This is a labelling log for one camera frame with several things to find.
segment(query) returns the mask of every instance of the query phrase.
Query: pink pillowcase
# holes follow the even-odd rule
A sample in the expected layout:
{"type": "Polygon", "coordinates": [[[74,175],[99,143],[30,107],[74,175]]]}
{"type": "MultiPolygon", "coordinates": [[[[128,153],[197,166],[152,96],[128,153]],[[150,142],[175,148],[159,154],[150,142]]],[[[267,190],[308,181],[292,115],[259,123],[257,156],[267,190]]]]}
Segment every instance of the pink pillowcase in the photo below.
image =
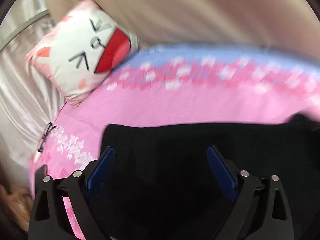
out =
{"type": "Polygon", "coordinates": [[[32,49],[26,59],[77,107],[110,71],[138,49],[92,0],[83,0],[32,49]]]}

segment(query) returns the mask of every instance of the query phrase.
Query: black clamp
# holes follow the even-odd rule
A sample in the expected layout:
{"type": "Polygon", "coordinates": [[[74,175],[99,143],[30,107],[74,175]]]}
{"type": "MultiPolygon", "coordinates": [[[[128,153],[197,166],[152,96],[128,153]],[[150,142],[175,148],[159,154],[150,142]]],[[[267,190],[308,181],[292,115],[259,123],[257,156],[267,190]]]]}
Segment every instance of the black clamp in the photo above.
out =
{"type": "MultiPolygon", "coordinates": [[[[87,202],[88,181],[96,168],[103,165],[110,149],[107,147],[98,160],[68,178],[42,177],[32,209],[29,240],[78,239],[71,228],[62,197],[69,197],[86,240],[111,240],[100,229],[87,202]]],[[[214,147],[212,149],[234,178],[238,194],[227,220],[213,239],[293,240],[291,212],[279,177],[272,175],[270,179],[259,179],[247,171],[239,171],[233,162],[225,160],[214,147]]]]}

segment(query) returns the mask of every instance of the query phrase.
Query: cat ear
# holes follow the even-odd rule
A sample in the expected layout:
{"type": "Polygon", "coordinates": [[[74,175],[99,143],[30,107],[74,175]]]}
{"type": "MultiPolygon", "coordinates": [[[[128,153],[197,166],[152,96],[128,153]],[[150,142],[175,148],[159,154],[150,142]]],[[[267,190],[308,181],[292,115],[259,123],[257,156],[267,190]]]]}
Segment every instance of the cat ear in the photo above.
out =
{"type": "Polygon", "coordinates": [[[51,47],[44,47],[37,51],[37,57],[49,57],[50,56],[51,47]]]}

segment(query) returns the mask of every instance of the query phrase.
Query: metal rivet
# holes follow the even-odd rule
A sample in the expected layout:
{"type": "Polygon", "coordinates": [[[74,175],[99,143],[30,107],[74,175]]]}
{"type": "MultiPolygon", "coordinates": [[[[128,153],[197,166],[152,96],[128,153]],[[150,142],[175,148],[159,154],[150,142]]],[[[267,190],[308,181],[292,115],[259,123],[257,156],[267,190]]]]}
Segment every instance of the metal rivet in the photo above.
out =
{"type": "Polygon", "coordinates": [[[272,175],[272,176],[271,176],[271,179],[272,179],[273,181],[278,181],[278,180],[279,180],[279,177],[278,177],[277,175],[272,175]]]}
{"type": "Polygon", "coordinates": [[[44,181],[44,182],[48,182],[50,179],[51,179],[50,176],[45,176],[45,177],[43,178],[43,181],[44,181]]]}
{"type": "Polygon", "coordinates": [[[80,177],[82,175],[82,172],[81,171],[75,171],[74,173],[73,173],[73,176],[75,177],[75,178],[78,178],[78,177],[80,177]]]}
{"type": "Polygon", "coordinates": [[[247,171],[240,171],[240,175],[243,177],[248,177],[249,176],[249,172],[247,171]]]}

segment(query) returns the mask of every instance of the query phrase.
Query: red open mouth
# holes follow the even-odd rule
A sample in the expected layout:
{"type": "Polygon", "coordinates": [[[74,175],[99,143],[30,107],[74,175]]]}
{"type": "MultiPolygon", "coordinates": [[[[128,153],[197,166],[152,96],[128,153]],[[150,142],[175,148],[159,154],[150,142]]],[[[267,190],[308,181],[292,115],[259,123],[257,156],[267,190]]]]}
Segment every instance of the red open mouth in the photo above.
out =
{"type": "Polygon", "coordinates": [[[116,67],[130,53],[131,42],[127,35],[116,28],[103,51],[94,73],[103,73],[116,67]]]}

